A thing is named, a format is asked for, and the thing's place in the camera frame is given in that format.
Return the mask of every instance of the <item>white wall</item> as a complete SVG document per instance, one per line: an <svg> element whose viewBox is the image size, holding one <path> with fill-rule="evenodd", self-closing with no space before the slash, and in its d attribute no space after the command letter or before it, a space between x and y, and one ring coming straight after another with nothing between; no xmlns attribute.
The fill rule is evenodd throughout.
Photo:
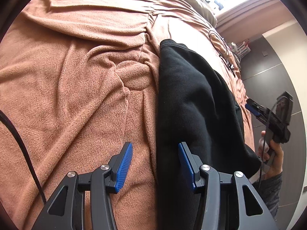
<svg viewBox="0 0 307 230"><path fill-rule="evenodd" d="M284 64L297 93L307 136L307 36L296 20L288 21L263 34ZM303 187L307 186L307 165ZM307 205L307 193L300 195L287 227L290 230Z"/></svg>

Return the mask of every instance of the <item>floor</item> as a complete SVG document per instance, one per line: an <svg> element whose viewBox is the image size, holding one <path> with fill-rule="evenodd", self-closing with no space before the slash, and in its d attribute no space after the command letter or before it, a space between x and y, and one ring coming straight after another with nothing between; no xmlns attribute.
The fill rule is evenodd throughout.
<svg viewBox="0 0 307 230"><path fill-rule="evenodd" d="M296 92L290 77L279 57L261 36L250 43L251 52L241 61L241 78L247 96L264 107L271 108L277 97L284 91L293 96L293 110L289 130L291 137L283 144L283 183L277 213L277 225L286 230L299 200L306 164L306 136L304 121ZM260 133L265 129L253 115L252 125L255 148L258 147Z"/></svg>

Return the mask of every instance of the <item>gray sleeve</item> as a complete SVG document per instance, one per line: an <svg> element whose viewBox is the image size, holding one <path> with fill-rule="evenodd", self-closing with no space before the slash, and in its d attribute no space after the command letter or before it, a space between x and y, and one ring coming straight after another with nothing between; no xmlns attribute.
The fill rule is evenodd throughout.
<svg viewBox="0 0 307 230"><path fill-rule="evenodd" d="M278 211L279 191L281 189L281 184L282 173L267 180L261 181L260 190L258 191L258 194L268 207L274 219L276 219L276 214ZM258 189L258 185L258 182L253 183L256 190Z"/></svg>

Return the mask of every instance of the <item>person's arm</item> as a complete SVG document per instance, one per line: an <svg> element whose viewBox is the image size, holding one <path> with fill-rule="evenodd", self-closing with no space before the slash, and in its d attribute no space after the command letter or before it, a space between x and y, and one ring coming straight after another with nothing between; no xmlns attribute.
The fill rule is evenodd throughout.
<svg viewBox="0 0 307 230"><path fill-rule="evenodd" d="M276 156L269 171L265 174L265 179L261 181L260 190L258 191L260 197L268 207L273 218L276 218L279 203L279 191L282 184L282 163L284 159L284 152L280 144L270 141L270 147L275 151ZM262 156L262 149L258 148L258 155ZM263 160L266 161L270 158L267 153L263 154ZM258 182L253 183L254 188L258 189Z"/></svg>

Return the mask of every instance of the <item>blue finger pad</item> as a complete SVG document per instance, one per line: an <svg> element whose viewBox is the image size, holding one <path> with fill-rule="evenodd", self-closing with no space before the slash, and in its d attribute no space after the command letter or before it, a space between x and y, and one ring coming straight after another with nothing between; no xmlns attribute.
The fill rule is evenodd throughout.
<svg viewBox="0 0 307 230"><path fill-rule="evenodd" d="M125 155L122 159L122 162L119 165L119 169L116 175L115 190L117 193L124 186L129 166L132 160L132 154L133 154L132 143L129 143Z"/></svg>
<svg viewBox="0 0 307 230"><path fill-rule="evenodd" d="M195 185L195 175L194 175L193 169L191 167L190 161L188 159L188 156L185 153L185 150L182 144L180 143L178 147L179 147L178 156L179 156L179 161L181 164L183 176L185 177L189 188L194 192L194 190L196 189L196 185Z"/></svg>
<svg viewBox="0 0 307 230"><path fill-rule="evenodd" d="M255 110L252 106L250 106L248 103L245 104L245 108L248 109L256 117L260 116L260 113L257 110Z"/></svg>

